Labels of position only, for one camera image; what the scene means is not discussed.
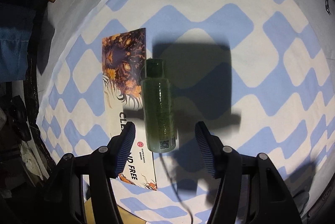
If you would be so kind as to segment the green transparent bottle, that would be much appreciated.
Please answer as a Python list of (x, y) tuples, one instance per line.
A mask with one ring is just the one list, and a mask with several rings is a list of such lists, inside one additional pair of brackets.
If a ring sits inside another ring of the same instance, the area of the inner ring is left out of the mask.
[(145, 61), (145, 75), (141, 81), (145, 133), (148, 149), (153, 153), (168, 153), (175, 149), (175, 128), (170, 81), (165, 62), (160, 58)]

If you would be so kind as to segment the clean and free flat box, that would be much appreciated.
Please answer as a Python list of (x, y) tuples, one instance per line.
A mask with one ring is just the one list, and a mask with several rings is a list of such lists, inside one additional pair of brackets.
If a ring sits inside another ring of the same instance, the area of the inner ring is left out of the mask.
[(146, 60), (146, 30), (140, 28), (102, 39), (102, 81), (107, 132), (118, 135), (127, 122), (135, 124), (135, 140), (118, 178), (128, 184), (157, 190), (153, 154), (148, 149), (141, 80)]

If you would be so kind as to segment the blue cream checkered mat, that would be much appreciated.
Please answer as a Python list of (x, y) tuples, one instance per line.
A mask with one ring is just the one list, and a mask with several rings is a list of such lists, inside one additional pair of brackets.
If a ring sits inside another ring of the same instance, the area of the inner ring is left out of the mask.
[(300, 0), (56, 0), (39, 60), (36, 123), (55, 161), (110, 139), (102, 39), (144, 28), (147, 56), (167, 63), (178, 139), (153, 154), (157, 190), (112, 181), (117, 203), (149, 223), (206, 223), (218, 182), (194, 136), (204, 121), (239, 153), (266, 153), (311, 208), (334, 173), (334, 89)]

